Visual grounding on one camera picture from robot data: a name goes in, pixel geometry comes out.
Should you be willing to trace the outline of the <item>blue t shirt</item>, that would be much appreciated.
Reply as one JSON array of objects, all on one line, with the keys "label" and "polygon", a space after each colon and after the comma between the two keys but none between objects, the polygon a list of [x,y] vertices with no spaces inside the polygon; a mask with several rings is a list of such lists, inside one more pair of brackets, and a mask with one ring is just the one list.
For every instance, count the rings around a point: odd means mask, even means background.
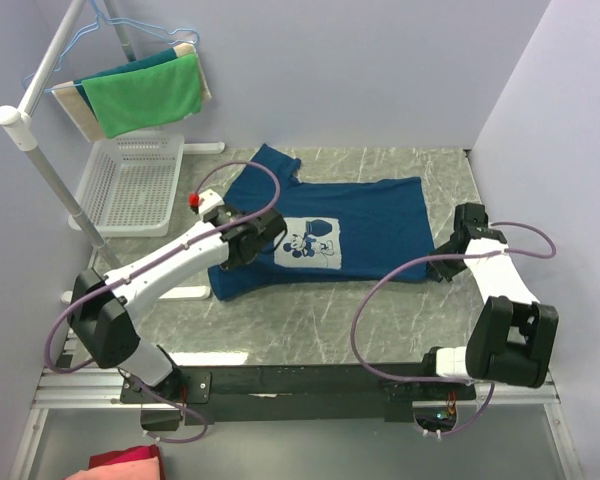
[{"label": "blue t shirt", "polygon": [[224,200],[252,212],[268,203],[279,186],[275,208],[287,232],[246,266],[209,269],[217,299],[277,284],[380,279],[433,251],[420,178],[307,183],[296,177],[300,160],[268,145],[252,159],[256,167],[241,172]]}]

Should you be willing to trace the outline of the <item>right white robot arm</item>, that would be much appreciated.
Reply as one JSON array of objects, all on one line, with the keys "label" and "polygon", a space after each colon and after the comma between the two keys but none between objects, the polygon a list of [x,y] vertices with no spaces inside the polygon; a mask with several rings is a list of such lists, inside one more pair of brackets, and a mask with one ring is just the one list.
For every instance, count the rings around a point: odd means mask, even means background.
[{"label": "right white robot arm", "polygon": [[436,281],[468,270],[483,300],[465,346],[432,350],[435,375],[538,388],[548,373],[559,314],[523,282],[501,225],[489,222],[482,204],[458,205],[453,233],[433,251],[444,258],[427,263],[427,274]]}]

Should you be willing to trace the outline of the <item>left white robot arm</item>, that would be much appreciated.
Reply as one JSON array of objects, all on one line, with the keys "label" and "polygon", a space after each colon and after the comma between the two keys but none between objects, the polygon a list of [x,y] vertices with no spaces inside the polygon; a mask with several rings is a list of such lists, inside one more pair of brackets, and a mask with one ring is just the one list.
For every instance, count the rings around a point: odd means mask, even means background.
[{"label": "left white robot arm", "polygon": [[183,384],[180,369],[162,347],[140,336],[136,324],[187,278],[215,266],[247,265],[285,229],[274,208],[255,215],[216,206],[184,234],[133,263],[104,275],[81,272],[68,323],[98,367],[117,368],[154,391],[172,394]]}]

